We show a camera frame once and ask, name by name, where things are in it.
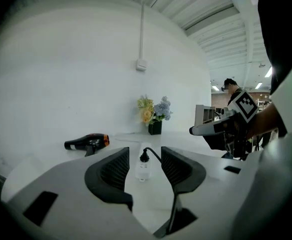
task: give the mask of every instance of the blue hydrangea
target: blue hydrangea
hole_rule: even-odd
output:
[[[166,96],[161,99],[159,104],[154,106],[154,111],[156,116],[161,117],[164,115],[167,121],[170,119],[172,112],[170,111],[170,101]]]

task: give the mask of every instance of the cap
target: cap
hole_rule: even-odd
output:
[[[227,78],[225,81],[224,81],[224,85],[237,85],[237,82],[231,78]]]
[[[224,81],[224,85],[223,87],[221,88],[221,90],[224,92],[225,90],[228,90],[228,85],[237,85],[236,81],[231,79],[231,78],[227,78],[225,81]]]

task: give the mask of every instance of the white table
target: white table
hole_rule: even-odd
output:
[[[151,233],[160,228],[169,218],[173,203],[171,185],[161,169],[160,162],[148,152],[152,161],[152,177],[139,182],[135,178],[136,159],[141,155],[142,143],[149,143],[161,155],[161,147],[175,147],[207,156],[222,157],[225,151],[211,150],[201,136],[188,132],[164,132],[151,136],[147,133],[117,134],[110,136],[110,145],[103,150],[129,147],[130,170],[126,177],[125,192],[133,196],[133,215]],[[10,200],[18,191],[37,177],[63,162],[83,158],[85,151],[65,150],[63,143],[55,143],[43,148],[32,157],[23,160],[8,176],[2,190],[1,199]]]

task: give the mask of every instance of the white wall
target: white wall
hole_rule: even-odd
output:
[[[210,105],[203,52],[169,19],[145,9],[146,72],[139,55],[140,5],[126,0],[46,0],[0,31],[0,174],[34,151],[88,133],[144,128],[136,100],[168,96],[163,131],[186,131],[196,104]]]

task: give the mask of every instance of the cabinet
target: cabinet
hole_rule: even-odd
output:
[[[215,118],[215,107],[196,105],[195,126],[211,123]]]

